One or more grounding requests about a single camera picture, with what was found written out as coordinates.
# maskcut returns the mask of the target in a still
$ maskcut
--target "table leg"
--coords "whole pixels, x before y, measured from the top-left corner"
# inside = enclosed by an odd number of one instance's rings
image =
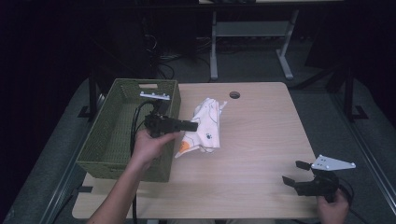
[[[293,74],[290,71],[290,67],[289,67],[288,61],[286,60],[285,56],[286,56],[286,51],[289,46],[291,35],[293,34],[294,24],[297,20],[298,12],[299,12],[298,9],[293,11],[293,14],[291,15],[291,19],[290,19],[290,22],[288,25],[288,29],[286,31],[285,43],[283,44],[281,49],[276,50],[277,58],[280,61],[280,65],[282,66],[283,73],[285,74],[286,79],[293,79]]]

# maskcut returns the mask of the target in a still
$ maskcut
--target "white metal stand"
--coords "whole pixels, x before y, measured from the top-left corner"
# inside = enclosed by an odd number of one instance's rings
[[[293,33],[294,24],[299,10],[294,10],[290,21],[217,21],[216,11],[213,12],[212,21],[212,50],[210,52],[210,78],[218,79],[218,62],[216,57],[217,36],[285,36],[281,49],[276,50],[277,58],[282,66],[286,79],[293,79],[286,51]]]

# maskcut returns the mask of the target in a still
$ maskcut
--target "hole in table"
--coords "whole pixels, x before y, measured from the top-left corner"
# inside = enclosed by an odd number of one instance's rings
[[[238,99],[239,97],[241,97],[241,94],[237,91],[232,91],[230,92],[230,97],[233,99]]]

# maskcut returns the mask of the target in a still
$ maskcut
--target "white object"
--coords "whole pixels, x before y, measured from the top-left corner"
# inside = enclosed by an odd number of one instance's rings
[[[160,100],[170,100],[171,99],[171,97],[169,95],[166,95],[165,93],[162,95],[159,95],[159,94],[155,94],[154,92],[152,94],[147,94],[147,93],[144,93],[143,91],[141,91],[140,96],[153,98],[153,99],[160,99]]]
[[[356,164],[355,162],[339,161],[333,158],[319,155],[315,162],[312,163],[311,168],[316,170],[334,171],[353,169],[356,168]]]
[[[227,104],[219,105],[219,102],[206,98],[195,108],[192,122],[198,123],[196,132],[185,132],[180,148],[175,158],[186,152],[200,148],[203,152],[213,152],[220,147],[219,141],[219,115],[222,108]]]

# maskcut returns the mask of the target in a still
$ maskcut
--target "wooden table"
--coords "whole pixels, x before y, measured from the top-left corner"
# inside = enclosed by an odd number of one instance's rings
[[[199,150],[173,159],[168,183],[141,182],[139,218],[305,218],[316,217],[315,197],[297,196],[282,175],[312,180],[295,161],[315,156],[289,92],[283,83],[179,84],[180,119],[206,97],[228,104],[220,116],[221,148]],[[240,93],[239,99],[229,96]],[[175,154],[180,139],[175,143]],[[102,203],[115,180],[87,175],[73,216],[88,218]]]

